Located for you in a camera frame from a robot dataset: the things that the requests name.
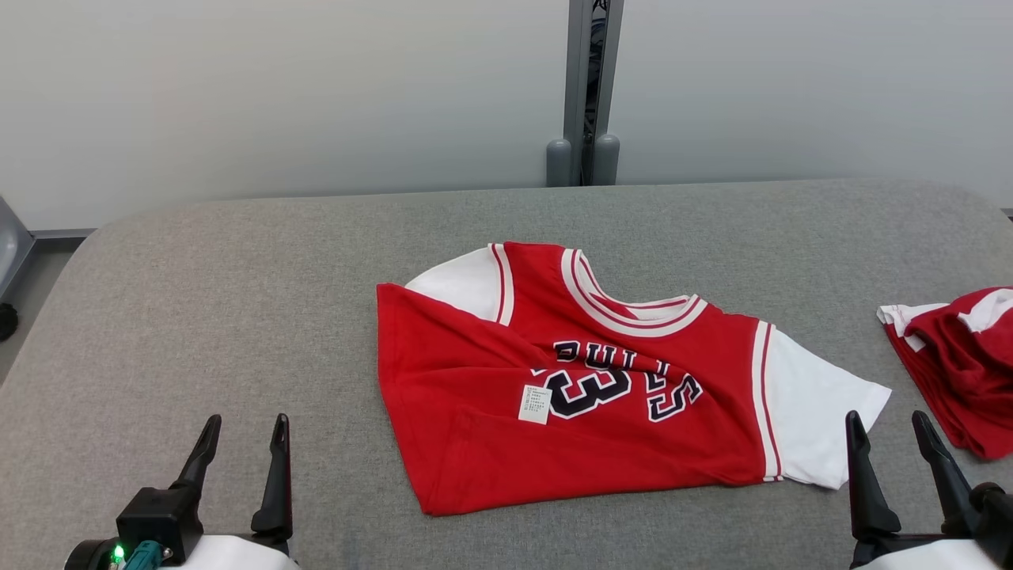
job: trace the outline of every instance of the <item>white partition panel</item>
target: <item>white partition panel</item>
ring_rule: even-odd
[[[886,175],[1013,207],[1013,2],[626,0],[618,183]]]
[[[540,186],[566,2],[3,0],[29,229],[243,196]]]

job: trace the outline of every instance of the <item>care label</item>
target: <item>care label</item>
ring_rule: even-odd
[[[549,402],[551,400],[551,390],[525,386],[524,398],[521,399],[521,411],[518,412],[517,419],[544,426],[549,423]]]

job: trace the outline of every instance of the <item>gray fabric surface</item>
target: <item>gray fabric surface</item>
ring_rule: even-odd
[[[213,413],[201,516],[244,532],[281,411],[308,569],[847,567],[847,491],[791,482],[422,515],[377,387],[374,288],[511,239],[582,247],[614,297],[696,293],[891,388],[872,459],[905,530],[937,528],[910,427],[927,408],[874,312],[1013,282],[1013,224],[980,197],[817,180],[259,199],[138,215],[70,260],[0,388],[0,568],[113,536]],[[1013,462],[956,457],[1013,487]]]

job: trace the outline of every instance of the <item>white sleeve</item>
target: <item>white sleeve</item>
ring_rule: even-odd
[[[438,264],[405,288],[500,325],[510,325],[514,314],[514,277],[500,243]]]
[[[840,489],[848,482],[845,416],[856,410],[871,428],[890,391],[827,362],[773,326],[761,323],[758,337],[765,327],[763,390],[779,475]]]

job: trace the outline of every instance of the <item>green cable connector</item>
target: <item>green cable connector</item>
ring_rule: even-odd
[[[155,541],[145,541],[130,555],[124,570],[155,570],[162,565],[162,545]]]

